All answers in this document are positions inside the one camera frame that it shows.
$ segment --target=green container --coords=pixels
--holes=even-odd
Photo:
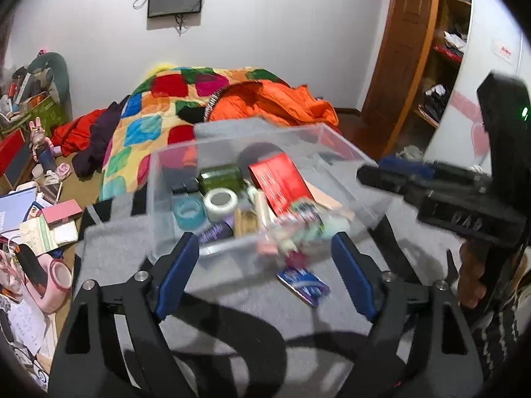
[[[46,97],[31,111],[31,121],[36,117],[40,118],[40,123],[44,128],[47,137],[51,137],[51,130],[66,123],[66,115],[63,108],[55,103],[51,96]]]
[[[242,170],[237,165],[213,166],[202,169],[199,176],[191,179],[184,184],[172,187],[174,195],[184,193],[206,194],[215,188],[228,188],[235,193],[242,191],[243,176]]]

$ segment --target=patchwork bedspread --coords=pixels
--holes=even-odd
[[[151,152],[192,141],[193,123],[203,121],[212,94],[230,84],[259,79],[282,82],[257,68],[179,67],[146,79],[132,92],[107,149],[100,200],[141,186],[147,179]],[[194,165],[195,149],[183,161]]]

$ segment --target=wooden door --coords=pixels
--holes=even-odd
[[[386,31],[362,111],[363,129],[351,139],[377,159],[404,107],[426,36],[431,0],[391,0]]]

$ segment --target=pink slipper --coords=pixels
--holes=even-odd
[[[61,163],[59,166],[57,166],[55,173],[57,174],[57,176],[59,176],[59,179],[62,181],[70,176],[70,174],[72,173],[72,169],[70,168],[69,164]]]

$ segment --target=human hand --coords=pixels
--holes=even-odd
[[[485,273],[484,256],[479,252],[481,247],[470,241],[464,243],[459,249],[463,264],[459,269],[459,282],[457,283],[457,297],[459,302],[467,308],[476,308],[478,302],[485,297],[487,288],[480,283],[480,278]]]

